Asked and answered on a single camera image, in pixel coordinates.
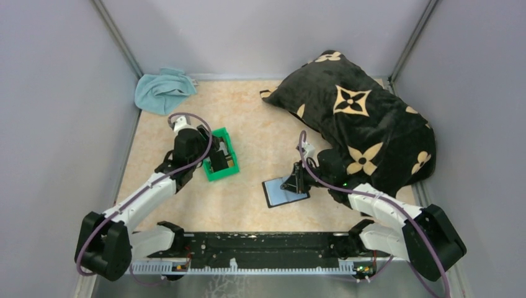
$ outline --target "wooden tabletop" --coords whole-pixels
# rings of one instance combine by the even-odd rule
[[[302,130],[307,131],[307,141],[317,151],[330,148],[318,133],[260,99],[260,90],[278,84],[279,81],[200,82],[197,94],[175,111],[197,114],[212,129],[226,127],[240,172],[208,182],[204,170],[197,169],[179,193],[141,223],[140,230],[166,220],[193,232],[331,232],[348,231],[362,220],[358,212],[336,203],[326,189],[312,188],[310,199],[268,208],[261,183],[290,174],[292,164],[299,160],[295,147]],[[166,116],[141,114],[118,202],[150,177],[172,149],[173,141]],[[397,198],[414,203],[410,187],[400,190]]]

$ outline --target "green basket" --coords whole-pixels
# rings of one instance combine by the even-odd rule
[[[210,162],[208,160],[203,161],[203,168],[205,168],[205,173],[207,174],[208,180],[215,181],[239,173],[238,157],[234,152],[234,147],[232,147],[232,142],[230,141],[230,136],[228,135],[226,128],[223,127],[221,129],[216,129],[212,132],[212,135],[225,139],[226,148],[228,149],[228,153],[232,155],[234,166],[231,168],[222,169],[221,171],[212,172],[210,169]]]

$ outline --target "folded cloth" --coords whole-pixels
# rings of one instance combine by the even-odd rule
[[[161,68],[158,75],[145,74],[135,88],[135,105],[139,109],[168,115],[188,96],[197,93],[192,79],[182,70]]]

